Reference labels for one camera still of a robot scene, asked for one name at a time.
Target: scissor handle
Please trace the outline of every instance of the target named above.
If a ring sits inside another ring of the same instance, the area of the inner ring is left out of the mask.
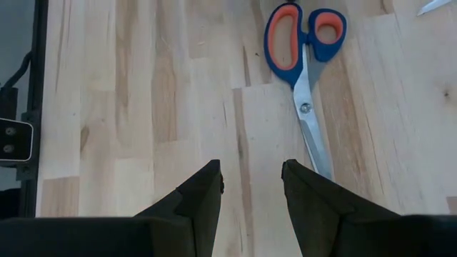
[[[309,32],[307,44],[313,46],[316,60],[321,62],[330,61],[341,49],[346,38],[347,22],[343,14],[333,9],[317,9],[309,15]],[[336,32],[336,38],[332,42],[323,42],[317,33],[322,26],[332,26]]]
[[[292,18],[291,33],[291,57],[292,63],[288,66],[281,65],[274,56],[274,35],[278,22],[286,17]],[[266,25],[263,47],[266,62],[270,69],[293,88],[301,72],[303,71],[303,48],[302,44],[311,44],[316,60],[330,61],[341,48],[346,37],[347,23],[343,14],[332,9],[318,9],[313,11],[308,20],[309,33],[301,30],[303,12],[298,4],[285,3],[276,8]],[[318,30],[325,25],[332,26],[336,31],[336,39],[333,42],[323,42],[318,36]]]
[[[292,17],[291,33],[291,57],[292,63],[288,66],[281,65],[274,56],[274,35],[278,22],[286,17]],[[298,4],[285,3],[276,8],[270,16],[265,29],[263,38],[263,48],[265,51],[266,62],[270,69],[284,81],[287,81],[292,87],[297,82],[303,71],[302,44],[306,42],[306,35],[301,32],[301,21],[303,12]]]

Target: scissor blade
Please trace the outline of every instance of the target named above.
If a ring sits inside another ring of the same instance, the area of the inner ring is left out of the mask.
[[[293,101],[300,120],[300,127],[308,148],[314,171],[332,180],[330,161],[324,146],[321,130],[313,106],[313,97],[308,77],[308,59],[306,45],[303,45],[303,71],[293,88]],[[302,106],[308,104],[309,108],[304,110]]]
[[[310,156],[313,167],[315,172],[332,181],[330,160],[328,159],[327,151],[323,144],[316,113],[312,110],[307,115],[308,118],[306,120],[300,120],[300,125],[306,140],[306,146],[311,153]]]
[[[419,11],[417,16],[427,13],[429,11],[433,11],[438,7],[441,7],[445,4],[449,4],[452,0],[433,0],[431,3],[426,4],[422,9]]]

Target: wooden table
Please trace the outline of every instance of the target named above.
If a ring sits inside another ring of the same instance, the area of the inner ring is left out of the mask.
[[[299,256],[281,164],[311,164],[263,55],[282,2],[50,0],[37,215],[134,215],[219,158],[214,255]],[[457,8],[426,2],[300,1],[348,19],[314,91],[336,182],[399,213],[457,212]]]

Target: black cable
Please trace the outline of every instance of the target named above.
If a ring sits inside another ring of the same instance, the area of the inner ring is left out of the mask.
[[[22,60],[21,67],[19,67],[16,73],[4,84],[4,89],[12,88],[17,83],[17,81],[21,79],[21,77],[27,72],[27,69],[29,68],[30,60],[31,51],[25,55],[24,59]]]

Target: scissors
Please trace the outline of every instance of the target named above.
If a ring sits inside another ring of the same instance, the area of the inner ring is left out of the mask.
[[[291,16],[291,55],[292,63],[281,65],[273,52],[274,34],[278,22],[286,16]],[[339,51],[346,37],[346,19],[339,12],[332,9],[317,9],[311,12],[308,25],[309,32],[301,30],[303,12],[295,3],[285,3],[276,8],[266,25],[263,40],[266,61],[271,70],[280,79],[288,82],[293,90],[301,133],[306,142],[314,171],[332,180],[331,165],[323,143],[316,112],[314,111],[311,85],[308,74],[307,45],[312,45],[314,57],[317,61],[330,61]],[[332,42],[323,42],[318,38],[318,30],[329,25],[335,29],[336,39]]]

